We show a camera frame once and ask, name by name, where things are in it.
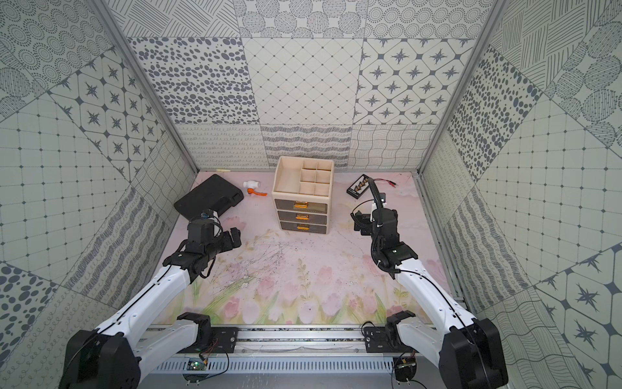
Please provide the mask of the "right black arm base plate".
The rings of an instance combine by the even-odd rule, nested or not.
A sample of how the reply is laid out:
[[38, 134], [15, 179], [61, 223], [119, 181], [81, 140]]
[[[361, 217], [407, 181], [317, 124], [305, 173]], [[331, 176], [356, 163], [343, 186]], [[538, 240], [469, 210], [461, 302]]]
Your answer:
[[397, 332], [385, 327], [364, 326], [361, 329], [367, 353], [413, 353], [416, 349], [405, 345]]

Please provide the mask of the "beige drawer organizer cabinet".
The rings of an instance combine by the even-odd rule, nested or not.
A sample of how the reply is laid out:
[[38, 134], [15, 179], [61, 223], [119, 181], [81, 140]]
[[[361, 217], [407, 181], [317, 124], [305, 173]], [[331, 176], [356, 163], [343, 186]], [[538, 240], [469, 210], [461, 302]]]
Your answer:
[[275, 170], [275, 180], [271, 193], [274, 204], [275, 199], [327, 204], [328, 223], [326, 227], [328, 233], [334, 176], [335, 162], [333, 160], [282, 156]]

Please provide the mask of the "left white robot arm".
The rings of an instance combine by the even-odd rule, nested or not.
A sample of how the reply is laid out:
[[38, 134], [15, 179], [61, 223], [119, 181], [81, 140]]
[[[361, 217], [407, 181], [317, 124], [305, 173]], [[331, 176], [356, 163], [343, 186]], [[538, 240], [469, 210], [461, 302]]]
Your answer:
[[237, 228], [214, 233], [189, 229], [179, 250], [123, 308], [95, 329], [80, 330], [66, 346], [61, 388], [136, 388], [163, 362], [181, 351], [199, 356], [228, 342], [215, 339], [205, 314], [186, 312], [150, 340], [140, 339], [163, 309], [198, 277], [208, 277], [217, 254], [241, 246]]

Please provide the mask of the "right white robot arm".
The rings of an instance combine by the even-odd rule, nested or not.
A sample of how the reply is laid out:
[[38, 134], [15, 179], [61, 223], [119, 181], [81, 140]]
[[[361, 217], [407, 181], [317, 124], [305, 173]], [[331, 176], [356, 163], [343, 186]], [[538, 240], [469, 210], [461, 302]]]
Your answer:
[[395, 210], [351, 214], [354, 229], [372, 239], [376, 267], [418, 301], [432, 321], [424, 324], [402, 311], [387, 319], [390, 342], [413, 348], [433, 363], [448, 388], [499, 388], [509, 382], [501, 334], [489, 319], [476, 319], [427, 272], [413, 249], [399, 238]]

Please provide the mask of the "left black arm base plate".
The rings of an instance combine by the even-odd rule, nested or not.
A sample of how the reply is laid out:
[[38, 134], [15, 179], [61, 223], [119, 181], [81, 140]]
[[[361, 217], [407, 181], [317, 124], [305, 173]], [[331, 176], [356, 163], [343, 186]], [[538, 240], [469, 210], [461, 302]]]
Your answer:
[[209, 342], [200, 346], [198, 353], [205, 356], [213, 353], [233, 354], [239, 331], [238, 327], [214, 327]]

